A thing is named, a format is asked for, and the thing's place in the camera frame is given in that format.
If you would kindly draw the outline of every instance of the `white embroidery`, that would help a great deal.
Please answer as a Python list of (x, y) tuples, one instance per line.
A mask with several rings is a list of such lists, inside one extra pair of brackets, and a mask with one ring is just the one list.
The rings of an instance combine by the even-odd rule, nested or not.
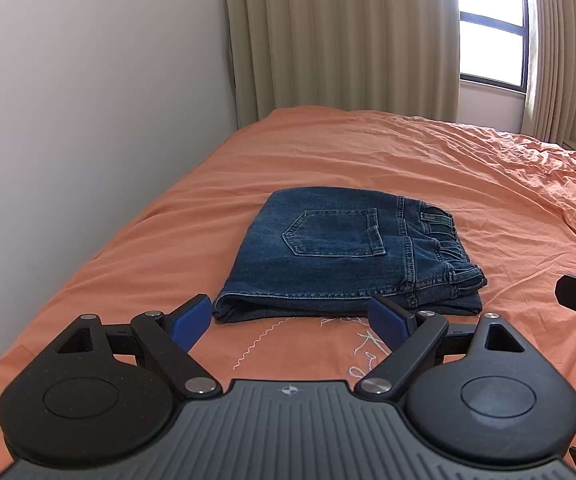
[[(360, 373), (360, 375), (355, 373), (353, 370), (357, 370)], [(350, 368), (348, 368), (348, 375), (350, 375), (350, 377), (354, 377), (356, 379), (362, 379), (366, 376), (366, 374), (363, 373), (363, 370), (361, 370), (361, 368), (359, 368), (357, 366), (351, 366)]]
[(375, 354), (371, 354), (370, 352), (366, 352), (366, 357), (369, 359), (368, 361), (368, 371), (372, 371), (372, 362), (377, 358)]
[(360, 334), (357, 332), (357, 335), (363, 338), (363, 343), (361, 343), (359, 346), (357, 346), (357, 348), (354, 349), (353, 355), (356, 355), (357, 352), (361, 350), (368, 341), (372, 341), (377, 346), (377, 348), (379, 348), (379, 350), (381, 350), (385, 355), (388, 355), (390, 353), (386, 352), (383, 346), (381, 346), (382, 344), (385, 345), (385, 343), (383, 343), (381, 339), (377, 339), (375, 336), (373, 336), (370, 330), (366, 330), (365, 334)]
[(341, 317), (341, 321), (354, 321), (355, 323), (362, 324), (363, 326), (370, 326), (369, 323), (362, 322), (360, 317)]
[(243, 355), (237, 360), (237, 364), (234, 365), (232, 367), (232, 369), (234, 370), (235, 368), (237, 368), (241, 362), (245, 359), (245, 356), (247, 356), (248, 354), (250, 354), (250, 351), (257, 345), (258, 342), (261, 341), (261, 338), (266, 335), (268, 332), (270, 332), (271, 330), (273, 330), (275, 327), (279, 326), (281, 323), (285, 323), (287, 320), (289, 319), (294, 319), (293, 317), (287, 317), (286, 319), (282, 319), (279, 323), (275, 323), (274, 325), (272, 325), (268, 330), (266, 330), (265, 332), (263, 332), (257, 339), (255, 339), (255, 341), (252, 343), (251, 346), (248, 347), (248, 350), (246, 350), (245, 352), (243, 352)]

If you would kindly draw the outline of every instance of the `window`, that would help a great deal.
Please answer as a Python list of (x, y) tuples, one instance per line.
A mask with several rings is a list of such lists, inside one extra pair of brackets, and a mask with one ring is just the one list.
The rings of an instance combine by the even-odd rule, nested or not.
[(458, 0), (461, 79), (521, 92), (528, 78), (528, 0)]

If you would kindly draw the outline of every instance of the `back pocket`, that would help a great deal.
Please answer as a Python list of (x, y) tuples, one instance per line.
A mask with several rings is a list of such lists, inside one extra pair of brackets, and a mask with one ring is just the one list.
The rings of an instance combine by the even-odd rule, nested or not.
[(376, 208), (304, 211), (283, 234), (297, 256), (386, 254)]

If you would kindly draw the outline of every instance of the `logo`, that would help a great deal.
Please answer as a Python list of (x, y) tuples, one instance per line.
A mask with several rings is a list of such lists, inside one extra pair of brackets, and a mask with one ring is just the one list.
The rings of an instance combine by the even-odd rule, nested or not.
[(301, 390), (292, 384), (288, 384), (288, 386), (284, 386), (279, 391), (286, 394), (287, 396), (292, 396), (294, 394), (298, 394)]

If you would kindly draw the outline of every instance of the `bed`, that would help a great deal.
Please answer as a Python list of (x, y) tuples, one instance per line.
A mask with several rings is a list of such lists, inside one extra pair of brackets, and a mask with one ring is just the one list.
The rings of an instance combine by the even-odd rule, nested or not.
[[(576, 389), (576, 314), (554, 298), (557, 278), (576, 274), (576, 152), (488, 128), (298, 107), (233, 134), (81, 267), (0, 358), (0, 393), (83, 312), (124, 323), (199, 292), (215, 298), (268, 195), (295, 186), (375, 189), (450, 211), (488, 278), (484, 312), (506, 316)], [(273, 351), (285, 347), (289, 356)], [(352, 385), (387, 353), (361, 318), (213, 322), (191, 351), (224, 387), (236, 377)], [(10, 461), (0, 431), (0, 471)]]

